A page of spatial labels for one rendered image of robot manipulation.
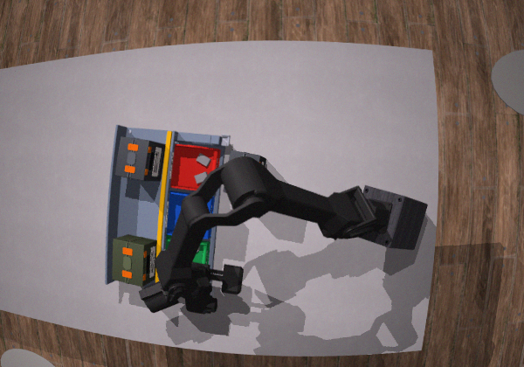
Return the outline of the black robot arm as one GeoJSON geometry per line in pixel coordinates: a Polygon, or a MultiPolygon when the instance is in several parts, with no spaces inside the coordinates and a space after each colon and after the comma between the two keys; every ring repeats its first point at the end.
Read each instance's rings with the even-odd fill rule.
{"type": "Polygon", "coordinates": [[[368,232],[386,233],[392,205],[367,199],[359,186],[324,197],[276,179],[249,156],[234,158],[211,171],[197,190],[182,200],[169,246],[155,259],[159,281],[140,290],[140,297],[152,313],[176,305],[180,297],[189,312],[216,312],[217,298],[210,295],[212,286],[206,274],[191,270],[204,234],[215,226],[237,226],[273,211],[320,223],[326,238],[352,239],[368,232]],[[210,213],[206,203],[222,184],[233,210],[210,213]]]}

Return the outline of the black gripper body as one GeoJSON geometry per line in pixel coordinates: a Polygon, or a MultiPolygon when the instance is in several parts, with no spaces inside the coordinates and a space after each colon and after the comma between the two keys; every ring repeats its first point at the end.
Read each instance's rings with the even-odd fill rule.
{"type": "Polygon", "coordinates": [[[239,294],[241,292],[244,269],[238,266],[225,265],[224,271],[210,269],[210,265],[192,262],[192,268],[206,271],[208,280],[222,281],[222,293],[239,294]],[[203,269],[203,268],[206,268],[203,269]],[[224,273],[224,274],[223,274],[224,273]],[[217,275],[217,274],[223,274],[217,275]]]}

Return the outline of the red open bin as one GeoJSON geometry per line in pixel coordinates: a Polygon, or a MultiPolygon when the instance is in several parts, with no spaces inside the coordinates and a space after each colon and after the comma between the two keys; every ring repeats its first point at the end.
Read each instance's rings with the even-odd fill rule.
{"type": "Polygon", "coordinates": [[[220,153],[220,149],[175,144],[171,184],[182,187],[170,187],[184,190],[197,190],[201,183],[197,184],[194,176],[203,172],[209,174],[219,167],[220,153]],[[182,146],[196,149],[182,148],[182,146]],[[196,161],[199,153],[211,159],[208,167],[196,161]]]}

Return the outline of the olive green case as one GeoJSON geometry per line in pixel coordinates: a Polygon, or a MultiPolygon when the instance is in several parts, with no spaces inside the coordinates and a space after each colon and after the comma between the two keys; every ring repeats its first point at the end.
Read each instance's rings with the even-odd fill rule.
{"type": "Polygon", "coordinates": [[[157,240],[133,235],[113,239],[112,280],[143,287],[155,280],[157,240]]]}

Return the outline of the blue open bin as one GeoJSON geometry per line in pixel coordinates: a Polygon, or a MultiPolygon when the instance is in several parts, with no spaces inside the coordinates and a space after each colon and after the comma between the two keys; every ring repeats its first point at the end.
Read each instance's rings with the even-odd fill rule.
{"type": "MultiPolygon", "coordinates": [[[[167,235],[172,236],[172,233],[175,229],[174,227],[176,225],[176,221],[178,220],[178,217],[179,217],[178,215],[181,210],[182,200],[184,199],[184,197],[187,196],[187,194],[184,192],[183,192],[184,194],[180,194],[181,192],[179,191],[173,191],[173,192],[171,191],[169,193],[169,215],[168,215],[168,223],[167,223],[167,235]]],[[[215,198],[213,197],[210,200],[210,202],[207,203],[210,213],[213,213],[214,200],[215,198]]],[[[210,238],[210,236],[211,236],[211,229],[210,229],[210,232],[209,230],[206,231],[203,238],[208,239],[210,238]]]]}

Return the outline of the grey metal bin shelf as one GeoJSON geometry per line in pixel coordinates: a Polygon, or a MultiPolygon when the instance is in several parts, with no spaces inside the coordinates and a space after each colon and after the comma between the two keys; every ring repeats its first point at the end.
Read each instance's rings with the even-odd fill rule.
{"type": "MultiPolygon", "coordinates": [[[[121,136],[166,144],[167,133],[168,130],[127,128],[121,125],[115,127],[107,202],[106,285],[114,281],[112,280],[113,239],[129,234],[157,240],[158,232],[162,178],[161,181],[141,181],[115,175],[121,136]]],[[[169,192],[171,190],[186,193],[195,191],[170,187],[175,144],[220,149],[219,166],[221,166],[224,164],[225,146],[230,146],[230,139],[229,135],[203,135],[172,131],[163,214],[162,251],[166,250],[169,192]]],[[[211,228],[210,238],[203,239],[203,241],[210,242],[209,265],[211,269],[214,264],[216,235],[217,227],[215,226],[211,228]]]]}

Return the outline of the yellow flat bar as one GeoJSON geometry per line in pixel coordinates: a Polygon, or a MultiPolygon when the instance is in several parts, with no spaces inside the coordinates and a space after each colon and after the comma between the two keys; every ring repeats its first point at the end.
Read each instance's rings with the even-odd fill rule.
{"type": "Polygon", "coordinates": [[[172,131],[168,131],[165,155],[164,155],[163,171],[162,171],[162,187],[161,187],[159,219],[158,219],[156,257],[158,256],[159,252],[162,250],[163,214],[164,214],[165,193],[166,193],[167,175],[168,175],[168,167],[169,167],[169,152],[170,152],[171,138],[172,138],[172,131]]]}

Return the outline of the green bin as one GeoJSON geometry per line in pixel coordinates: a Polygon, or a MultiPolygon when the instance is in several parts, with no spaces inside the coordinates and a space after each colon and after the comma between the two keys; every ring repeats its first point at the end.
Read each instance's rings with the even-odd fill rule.
{"type": "MultiPolygon", "coordinates": [[[[166,250],[168,248],[170,239],[171,239],[171,235],[167,235],[166,236],[166,250]]],[[[209,265],[209,253],[210,253],[210,242],[202,241],[200,245],[200,250],[196,253],[196,256],[193,259],[193,261],[196,263],[202,263],[202,264],[209,265]],[[206,256],[207,256],[207,259],[206,259],[206,256]]]]}

